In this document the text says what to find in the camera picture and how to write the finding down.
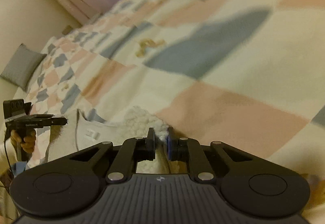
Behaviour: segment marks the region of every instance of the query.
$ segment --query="wall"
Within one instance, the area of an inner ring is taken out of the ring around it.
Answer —
[[[0,72],[21,43],[41,51],[48,39],[63,29],[80,24],[55,0],[0,0]],[[2,102],[12,99],[17,87],[0,79],[0,126]]]

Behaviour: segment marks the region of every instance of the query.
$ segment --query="cable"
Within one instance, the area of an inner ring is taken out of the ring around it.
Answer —
[[[14,174],[13,174],[13,172],[12,172],[12,170],[11,170],[11,165],[10,165],[10,161],[9,161],[9,158],[8,158],[8,154],[7,154],[7,148],[5,147],[5,143],[6,143],[6,140],[7,140],[7,139],[10,139],[9,129],[6,129],[6,131],[5,131],[5,137],[4,137],[4,152],[5,152],[5,155],[6,155],[6,157],[7,157],[7,162],[8,162],[8,165],[9,165],[9,170],[10,170],[12,176],[14,177]]]

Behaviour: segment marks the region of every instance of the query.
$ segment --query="pink fabric patch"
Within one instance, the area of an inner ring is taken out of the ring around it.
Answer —
[[[177,27],[186,23],[200,23],[216,13],[228,0],[193,0],[186,7],[172,12],[159,26]]]
[[[120,22],[125,17],[126,17],[125,14],[119,13],[119,14],[111,15],[110,17],[106,18],[105,26],[104,26],[104,28],[102,30],[100,30],[100,33],[107,33],[107,32],[109,32],[112,28],[114,28],[117,25],[119,25]]]
[[[78,45],[76,43],[73,43],[67,39],[65,39],[61,45],[60,48],[63,50],[63,52],[69,52],[72,49],[76,48]]]
[[[137,26],[144,20],[144,18],[156,11],[158,7],[160,7],[160,4],[153,2],[145,3],[137,12],[133,13],[129,17],[125,17],[120,24],[127,27]]]
[[[54,107],[57,103],[61,102],[61,99],[57,96],[57,93],[53,93],[48,97],[48,108]]]
[[[98,75],[95,76],[81,92],[81,95],[95,107],[102,96],[133,67],[133,65],[125,66],[116,61],[108,60]]]
[[[70,60],[70,64],[73,64],[75,62],[78,62],[79,60],[81,60],[82,58],[85,58],[85,56],[88,54],[89,52],[81,49],[80,51],[78,51]]]
[[[59,76],[57,75],[56,71],[53,70],[48,73],[44,78],[44,83],[47,87],[51,87],[59,82]]]
[[[82,27],[82,32],[93,32],[97,25],[86,25]]]
[[[33,104],[33,106],[31,107],[30,114],[36,114],[36,104]]]
[[[280,149],[309,122],[201,82],[179,94],[157,117],[201,144],[218,140],[262,158]]]
[[[106,21],[106,19],[104,19],[104,18],[98,20],[98,21],[96,22],[96,26],[97,26],[97,27],[103,26],[103,25],[105,24],[105,21]]]
[[[89,65],[97,56],[100,55],[95,53],[89,53],[89,55],[79,65],[77,71],[74,73],[74,76],[78,78],[82,74],[82,72],[87,68],[87,65]]]
[[[52,57],[48,56],[46,61],[43,63],[43,70],[47,70],[52,65]]]
[[[35,96],[37,96],[38,91],[29,92],[28,97],[32,100]]]

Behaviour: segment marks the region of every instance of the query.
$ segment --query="patchwork quilt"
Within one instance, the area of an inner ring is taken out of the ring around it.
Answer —
[[[325,0],[121,0],[48,49],[32,113],[118,122],[138,105],[312,175],[304,216],[325,223]],[[30,167],[48,146],[37,134]]]

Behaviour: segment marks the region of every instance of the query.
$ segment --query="sleeve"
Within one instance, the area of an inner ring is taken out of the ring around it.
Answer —
[[[10,139],[8,139],[5,142],[5,147],[7,149],[7,154],[8,154],[10,164],[12,165],[12,164],[16,163],[17,162],[17,154],[16,154],[15,148],[11,144]],[[2,143],[0,145],[0,175],[3,174],[8,168],[9,168],[9,165],[8,165],[7,157],[6,157],[5,151],[4,151],[4,143]]]

